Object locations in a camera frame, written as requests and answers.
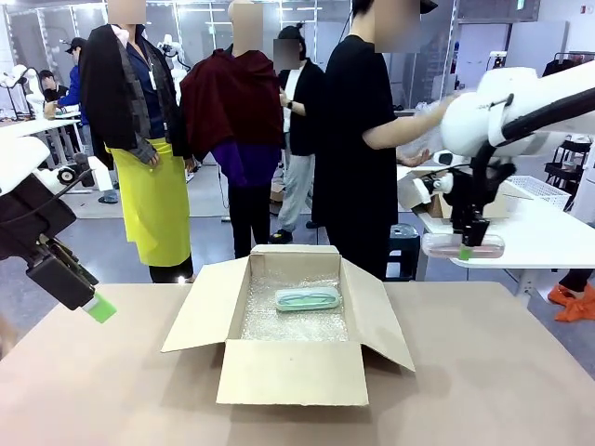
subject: white shirt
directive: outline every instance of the white shirt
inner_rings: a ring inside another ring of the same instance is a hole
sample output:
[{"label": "white shirt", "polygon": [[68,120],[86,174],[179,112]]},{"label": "white shirt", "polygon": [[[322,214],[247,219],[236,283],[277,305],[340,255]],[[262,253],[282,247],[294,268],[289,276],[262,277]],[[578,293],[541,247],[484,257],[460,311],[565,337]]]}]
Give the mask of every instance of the white shirt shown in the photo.
[{"label": "white shirt", "polygon": [[[287,77],[287,85],[285,86],[285,95],[287,96],[287,100],[294,100],[294,95],[296,94],[296,85],[298,84],[299,76],[301,75],[301,71],[304,69],[302,65],[299,67],[299,70],[292,70],[289,72],[289,77]],[[291,121],[291,110],[287,107],[283,108],[283,131],[284,133],[289,132],[289,124]]]}]

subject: brown tabletop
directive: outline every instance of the brown tabletop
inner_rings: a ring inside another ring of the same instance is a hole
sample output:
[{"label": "brown tabletop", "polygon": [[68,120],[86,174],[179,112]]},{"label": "brown tabletop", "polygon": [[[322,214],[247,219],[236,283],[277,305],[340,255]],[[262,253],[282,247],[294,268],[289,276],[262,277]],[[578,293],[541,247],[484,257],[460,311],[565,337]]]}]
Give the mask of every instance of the brown tabletop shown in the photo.
[{"label": "brown tabletop", "polygon": [[0,444],[591,446],[595,382],[503,287],[387,290],[417,367],[365,352],[367,408],[215,404],[223,346],[160,353],[189,285],[103,285],[0,362]]}]

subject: person in blue jacket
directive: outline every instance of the person in blue jacket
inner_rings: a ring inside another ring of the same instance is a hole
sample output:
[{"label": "person in blue jacket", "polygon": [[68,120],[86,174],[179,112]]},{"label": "person in blue jacket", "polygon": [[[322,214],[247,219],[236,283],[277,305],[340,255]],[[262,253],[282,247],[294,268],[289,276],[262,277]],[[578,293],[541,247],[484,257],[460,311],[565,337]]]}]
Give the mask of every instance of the person in blue jacket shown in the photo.
[{"label": "person in blue jacket", "polygon": [[[78,64],[81,58],[81,53],[85,49],[86,39],[81,37],[74,37],[71,41],[71,46],[66,52],[73,56],[74,67],[71,70],[71,86],[68,91],[68,95],[60,98],[56,101],[58,107],[68,107],[72,105],[78,105],[79,111],[81,112],[81,139],[85,146],[85,153],[89,156],[94,154],[93,150],[93,138],[91,135],[91,127],[89,121],[86,119],[85,110],[81,104],[81,78],[79,75]],[[116,204],[118,203],[118,195],[115,190],[106,190],[103,196],[99,198],[100,203]]]}]

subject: white basket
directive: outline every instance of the white basket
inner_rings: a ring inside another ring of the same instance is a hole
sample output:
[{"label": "white basket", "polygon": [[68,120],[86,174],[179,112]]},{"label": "white basket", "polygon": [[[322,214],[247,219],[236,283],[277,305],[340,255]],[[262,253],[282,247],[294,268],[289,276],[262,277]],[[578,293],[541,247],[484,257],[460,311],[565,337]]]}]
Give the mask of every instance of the white basket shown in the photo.
[{"label": "white basket", "polygon": [[539,198],[544,202],[548,202],[561,210],[564,210],[568,200],[570,199],[570,193],[559,190],[558,188],[554,188],[548,183],[544,183],[537,178],[519,175],[516,177],[510,177],[508,181],[518,188],[521,188],[529,195]]}]

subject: yellow skirt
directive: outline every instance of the yellow skirt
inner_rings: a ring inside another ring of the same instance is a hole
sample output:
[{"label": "yellow skirt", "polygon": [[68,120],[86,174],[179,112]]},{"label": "yellow skirt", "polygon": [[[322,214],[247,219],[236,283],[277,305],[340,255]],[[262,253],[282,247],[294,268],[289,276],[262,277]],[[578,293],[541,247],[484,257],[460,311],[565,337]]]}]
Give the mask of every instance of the yellow skirt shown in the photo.
[{"label": "yellow skirt", "polygon": [[159,153],[155,167],[122,149],[113,155],[120,181],[126,237],[135,243],[140,261],[152,267],[174,267],[190,256],[190,205],[184,161],[164,138],[150,139]]}]

